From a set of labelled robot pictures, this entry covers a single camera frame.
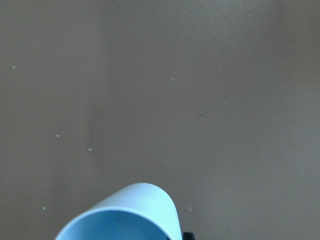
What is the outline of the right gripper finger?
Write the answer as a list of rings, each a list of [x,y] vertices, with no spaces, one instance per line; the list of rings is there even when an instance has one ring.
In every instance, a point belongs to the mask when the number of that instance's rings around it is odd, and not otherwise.
[[[183,232],[183,240],[195,240],[193,232]]]

